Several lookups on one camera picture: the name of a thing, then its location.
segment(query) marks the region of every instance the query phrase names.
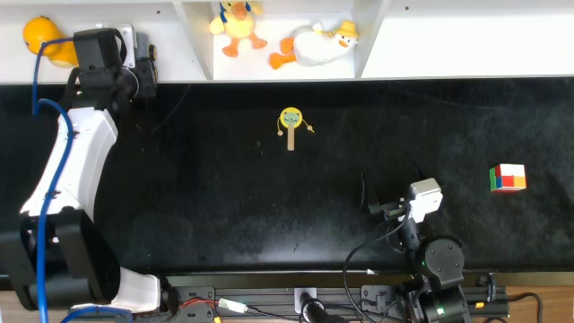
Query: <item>white plush duck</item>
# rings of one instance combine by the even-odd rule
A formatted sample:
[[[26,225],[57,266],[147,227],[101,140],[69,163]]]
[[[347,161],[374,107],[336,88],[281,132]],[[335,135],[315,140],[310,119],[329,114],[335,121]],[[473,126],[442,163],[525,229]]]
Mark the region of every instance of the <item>white plush duck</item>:
[[[353,22],[344,21],[341,28],[334,32],[323,31],[323,25],[318,22],[313,27],[299,28],[293,37],[283,39],[281,51],[284,55],[271,54],[269,64],[273,69],[290,62],[303,66],[323,65],[350,53],[358,39]]]

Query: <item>black tabletop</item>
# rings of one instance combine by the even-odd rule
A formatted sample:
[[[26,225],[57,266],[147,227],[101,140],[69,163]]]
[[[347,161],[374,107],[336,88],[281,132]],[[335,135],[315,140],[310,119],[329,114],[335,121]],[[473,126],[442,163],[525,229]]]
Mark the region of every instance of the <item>black tabletop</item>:
[[[466,270],[574,268],[571,79],[197,84],[170,113],[186,88],[161,85],[117,123],[95,222],[122,266],[341,269],[387,229],[360,212],[361,174],[389,202],[418,167],[444,194],[424,230],[460,239]],[[40,97],[61,93],[44,86]],[[296,129],[294,152],[277,135],[289,106],[315,130]],[[29,86],[0,87],[0,216],[18,215],[56,128],[55,114],[30,115]],[[525,164],[528,188],[491,193],[499,163]],[[352,268],[405,264],[382,242]]]

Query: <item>rubik's cube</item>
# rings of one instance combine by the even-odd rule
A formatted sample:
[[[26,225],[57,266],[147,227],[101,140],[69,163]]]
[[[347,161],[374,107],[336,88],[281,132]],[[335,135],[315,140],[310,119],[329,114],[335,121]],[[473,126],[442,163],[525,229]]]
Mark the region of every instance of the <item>rubik's cube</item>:
[[[491,169],[491,192],[516,192],[525,188],[524,165],[500,164]]]

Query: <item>duck's beak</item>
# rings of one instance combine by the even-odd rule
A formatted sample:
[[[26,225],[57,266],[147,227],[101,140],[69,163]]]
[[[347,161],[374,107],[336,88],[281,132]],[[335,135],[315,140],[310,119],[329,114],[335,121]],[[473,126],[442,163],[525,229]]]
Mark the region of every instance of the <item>duck's beak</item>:
[[[244,2],[238,2],[231,7],[231,13],[239,19],[244,20],[248,16],[248,9],[245,7]]]

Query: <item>wooden floor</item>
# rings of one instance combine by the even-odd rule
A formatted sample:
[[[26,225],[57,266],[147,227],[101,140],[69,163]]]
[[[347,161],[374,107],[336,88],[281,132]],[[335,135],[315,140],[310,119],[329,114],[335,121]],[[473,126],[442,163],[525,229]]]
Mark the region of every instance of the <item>wooden floor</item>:
[[[574,287],[509,287],[509,295],[523,292],[535,292],[544,303],[545,323],[574,322]],[[508,323],[537,323],[536,300],[526,298],[510,305]],[[0,292],[0,323],[36,323],[39,321],[38,312],[24,310],[14,292]],[[65,316],[64,311],[50,311],[50,321],[60,322]],[[473,323],[483,323],[485,319],[475,319]],[[231,323],[248,323],[249,320],[234,319]],[[258,323],[283,323],[284,321],[269,319],[258,320]]]

